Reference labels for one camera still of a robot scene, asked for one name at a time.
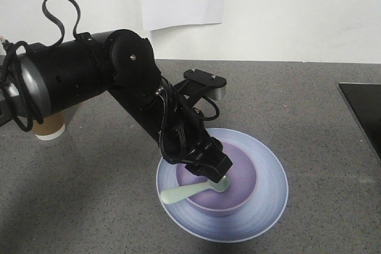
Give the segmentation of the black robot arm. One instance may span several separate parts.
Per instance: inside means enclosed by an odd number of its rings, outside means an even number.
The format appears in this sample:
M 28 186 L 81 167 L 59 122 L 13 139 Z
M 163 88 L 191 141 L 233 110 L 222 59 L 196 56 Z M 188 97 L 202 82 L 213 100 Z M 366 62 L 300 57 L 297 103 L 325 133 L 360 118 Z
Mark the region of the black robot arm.
M 206 131 L 195 107 L 221 98 L 226 79 L 198 69 L 171 84 L 157 67 L 149 40 L 130 30 L 82 33 L 52 47 L 5 44 L 1 65 L 1 123 L 24 131 L 52 114 L 109 92 L 157 142 L 170 164 L 218 182 L 232 166 Z

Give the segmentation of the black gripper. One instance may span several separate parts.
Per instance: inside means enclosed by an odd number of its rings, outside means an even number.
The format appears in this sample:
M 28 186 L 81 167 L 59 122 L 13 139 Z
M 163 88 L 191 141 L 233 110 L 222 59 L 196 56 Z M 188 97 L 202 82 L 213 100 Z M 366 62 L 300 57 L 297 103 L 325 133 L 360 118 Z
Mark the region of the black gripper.
M 190 115 L 195 119 L 201 120 L 201 124 L 203 124 L 204 121 L 215 120 L 220 115 L 218 106 L 211 99 L 205 100 L 214 108 L 216 113 L 212 117 L 205 117 L 201 115 L 201 111 L 196 112 L 198 109 L 193 108 Z M 218 183 L 233 165 L 230 158 L 220 150 L 213 150 L 212 152 L 206 153 L 206 164 L 193 164 L 192 161 L 187 159 L 187 156 L 195 150 L 187 150 L 188 147 L 186 141 L 185 122 L 181 119 L 179 123 L 171 129 L 171 131 L 166 132 L 165 128 L 167 126 L 169 103 L 168 99 L 162 99 L 162 102 L 163 118 L 159 130 L 159 148 L 163 158 L 170 164 L 185 163 L 185 168 L 193 175 L 198 177 L 203 176 L 215 183 Z M 164 139 L 165 137 L 169 138 L 170 136 L 177 137 L 179 141 L 179 153 L 177 155 L 171 155 L 165 149 Z

